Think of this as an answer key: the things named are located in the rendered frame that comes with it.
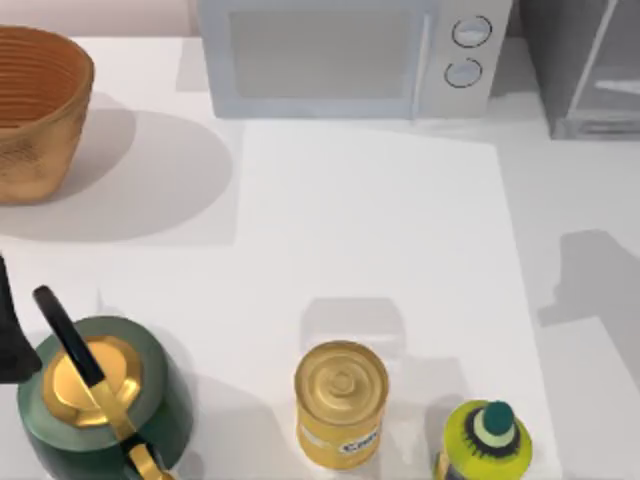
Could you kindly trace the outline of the yellow can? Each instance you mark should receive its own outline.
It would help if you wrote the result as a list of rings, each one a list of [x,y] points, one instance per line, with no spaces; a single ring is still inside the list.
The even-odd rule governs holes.
[[[389,377],[371,349],[348,340],[313,347],[296,369],[294,390],[296,435],[312,462],[349,470],[375,454]]]

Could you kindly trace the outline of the microwave oven door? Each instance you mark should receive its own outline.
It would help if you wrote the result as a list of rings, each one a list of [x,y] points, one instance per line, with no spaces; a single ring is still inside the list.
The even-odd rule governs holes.
[[[410,118],[428,0],[198,0],[224,118]]]

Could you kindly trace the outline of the pale microwave oven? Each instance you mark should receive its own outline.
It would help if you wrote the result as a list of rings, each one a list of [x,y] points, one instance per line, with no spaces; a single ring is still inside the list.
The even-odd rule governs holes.
[[[198,0],[226,118],[470,118],[513,0]]]

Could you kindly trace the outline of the round microwave knob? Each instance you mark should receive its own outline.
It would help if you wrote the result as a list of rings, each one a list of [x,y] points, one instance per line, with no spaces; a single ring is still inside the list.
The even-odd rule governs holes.
[[[450,63],[444,71],[444,80],[452,88],[465,89],[475,85],[482,75],[482,65],[475,59],[466,58]]]
[[[458,20],[452,29],[453,41],[462,48],[477,48],[492,34],[492,24],[484,16],[476,15]]]

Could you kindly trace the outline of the green bottle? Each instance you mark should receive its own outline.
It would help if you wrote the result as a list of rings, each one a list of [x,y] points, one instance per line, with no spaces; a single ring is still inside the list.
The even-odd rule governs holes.
[[[532,440],[511,406],[470,400],[448,416],[434,480],[522,480],[533,457]]]

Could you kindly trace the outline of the green and gold kettle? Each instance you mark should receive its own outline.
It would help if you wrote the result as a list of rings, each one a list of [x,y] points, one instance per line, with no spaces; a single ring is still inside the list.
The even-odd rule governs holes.
[[[51,480],[178,480],[194,426],[185,380],[161,342],[118,315],[74,321],[51,288],[34,300],[51,334],[17,388],[24,432]]]

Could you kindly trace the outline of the brown woven basket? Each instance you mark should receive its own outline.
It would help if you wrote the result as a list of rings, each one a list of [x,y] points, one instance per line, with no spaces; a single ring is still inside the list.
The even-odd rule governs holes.
[[[41,202],[61,187],[94,76],[93,59],[70,38],[0,24],[0,205]]]

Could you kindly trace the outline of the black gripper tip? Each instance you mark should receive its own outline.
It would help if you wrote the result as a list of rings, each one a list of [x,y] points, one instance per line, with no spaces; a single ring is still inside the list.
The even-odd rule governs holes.
[[[0,384],[22,384],[42,361],[19,323],[4,257],[0,254]]]

